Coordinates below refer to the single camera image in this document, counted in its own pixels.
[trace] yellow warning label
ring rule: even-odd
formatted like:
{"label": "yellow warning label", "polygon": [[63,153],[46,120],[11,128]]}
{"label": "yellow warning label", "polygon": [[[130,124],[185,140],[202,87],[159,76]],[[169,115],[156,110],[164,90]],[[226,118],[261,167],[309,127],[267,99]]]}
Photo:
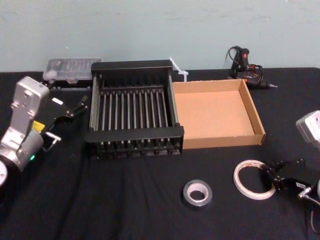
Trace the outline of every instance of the yellow warning label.
{"label": "yellow warning label", "polygon": [[38,121],[33,121],[32,129],[35,130],[38,133],[41,133],[41,131],[45,128],[45,125]]}

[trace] light blue wall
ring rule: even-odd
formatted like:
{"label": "light blue wall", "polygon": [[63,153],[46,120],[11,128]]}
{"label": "light blue wall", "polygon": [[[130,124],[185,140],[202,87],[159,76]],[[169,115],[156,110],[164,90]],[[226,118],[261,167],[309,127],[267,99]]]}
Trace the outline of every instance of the light blue wall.
{"label": "light blue wall", "polygon": [[0,72],[96,56],[221,69],[232,45],[264,67],[319,67],[320,1],[0,0]]}

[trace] brown cardboard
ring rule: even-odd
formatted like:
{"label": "brown cardboard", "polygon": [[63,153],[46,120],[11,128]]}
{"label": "brown cardboard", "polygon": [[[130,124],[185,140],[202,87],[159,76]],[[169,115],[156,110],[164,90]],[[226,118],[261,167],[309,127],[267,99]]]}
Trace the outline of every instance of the brown cardboard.
{"label": "brown cardboard", "polygon": [[183,149],[259,145],[265,130],[241,79],[173,83]]}

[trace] white zip tie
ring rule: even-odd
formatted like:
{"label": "white zip tie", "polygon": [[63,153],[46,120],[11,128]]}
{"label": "white zip tie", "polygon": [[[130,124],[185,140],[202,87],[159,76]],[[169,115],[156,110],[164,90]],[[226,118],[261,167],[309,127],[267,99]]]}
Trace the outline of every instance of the white zip tie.
{"label": "white zip tie", "polygon": [[172,62],[174,68],[175,68],[176,70],[178,70],[178,74],[179,74],[179,75],[183,75],[183,81],[186,82],[186,81],[187,81],[187,75],[188,75],[189,73],[188,73],[187,71],[185,71],[185,70],[181,70],[181,69],[177,66],[177,64],[172,60],[171,57],[169,57],[169,60]]}

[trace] metal rod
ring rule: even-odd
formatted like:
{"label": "metal rod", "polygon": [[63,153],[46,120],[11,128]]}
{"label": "metal rod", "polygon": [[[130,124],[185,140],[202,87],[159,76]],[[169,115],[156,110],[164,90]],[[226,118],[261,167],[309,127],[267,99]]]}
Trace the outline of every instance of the metal rod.
{"label": "metal rod", "polygon": [[130,129],[130,94],[129,92],[126,94],[126,115],[127,115],[127,129]]}
{"label": "metal rod", "polygon": [[159,92],[158,92],[158,91],[156,91],[156,93],[155,93],[155,98],[156,98],[156,109],[157,109],[157,112],[158,112],[159,128],[162,128],[161,113],[160,113],[160,104],[159,104]]}
{"label": "metal rod", "polygon": [[[125,86],[125,87],[114,87],[113,90],[114,91],[146,91],[146,90],[152,90],[152,89],[155,89],[155,90],[158,90],[158,89],[162,89],[164,87],[163,84],[159,84],[159,85],[141,85],[141,86]],[[104,86],[104,88],[102,88],[101,90],[109,90],[109,87],[107,85]]]}
{"label": "metal rod", "polygon": [[97,103],[96,103],[96,118],[95,118],[95,131],[98,131],[98,127],[99,127],[99,111],[100,111],[100,92],[99,92],[99,86],[96,86],[96,96],[97,96]]}
{"label": "metal rod", "polygon": [[151,100],[151,115],[152,115],[152,126],[156,127],[156,119],[155,119],[155,108],[154,108],[154,93],[150,91],[150,100]]}
{"label": "metal rod", "polygon": [[173,115],[174,115],[174,123],[178,123],[178,114],[177,114],[177,108],[176,108],[176,99],[174,94],[174,86],[172,84],[172,77],[169,75],[169,88],[170,88],[170,94],[172,99],[172,105],[173,105]]}
{"label": "metal rod", "polygon": [[144,120],[142,118],[142,97],[141,92],[139,92],[139,111],[140,111],[140,128],[144,128]]}
{"label": "metal rod", "polygon": [[110,96],[109,96],[109,120],[108,120],[108,130],[111,130],[111,119],[112,119],[112,92],[110,92]]}
{"label": "metal rod", "polygon": [[103,109],[102,109],[102,126],[101,130],[105,130],[105,122],[106,122],[106,104],[107,104],[107,95],[103,95]]}
{"label": "metal rod", "polygon": [[133,93],[133,128],[137,128],[137,119],[136,119],[136,93]]}
{"label": "metal rod", "polygon": [[144,92],[144,108],[145,108],[145,122],[146,128],[149,128],[149,111],[148,111],[148,95],[147,92]]}
{"label": "metal rod", "polygon": [[98,105],[98,91],[97,91],[97,88],[98,88],[98,80],[96,80],[95,82],[95,89],[94,89],[94,106],[93,106],[93,109],[94,109],[94,112],[93,112],[93,130],[96,131],[96,122],[97,122],[97,105]]}
{"label": "metal rod", "polygon": [[168,127],[168,118],[167,118],[167,109],[166,109],[166,101],[165,101],[164,91],[161,91],[161,95],[162,95],[164,122],[165,122],[165,126]]}
{"label": "metal rod", "polygon": [[124,94],[121,93],[121,130],[123,130],[125,127],[125,97]]}
{"label": "metal rod", "polygon": [[94,112],[95,112],[95,98],[96,98],[96,85],[97,85],[97,77],[93,77],[93,85],[92,85],[92,97],[91,97],[91,110],[90,110],[90,128],[94,128]]}
{"label": "metal rod", "polygon": [[118,93],[115,93],[114,130],[118,129]]}

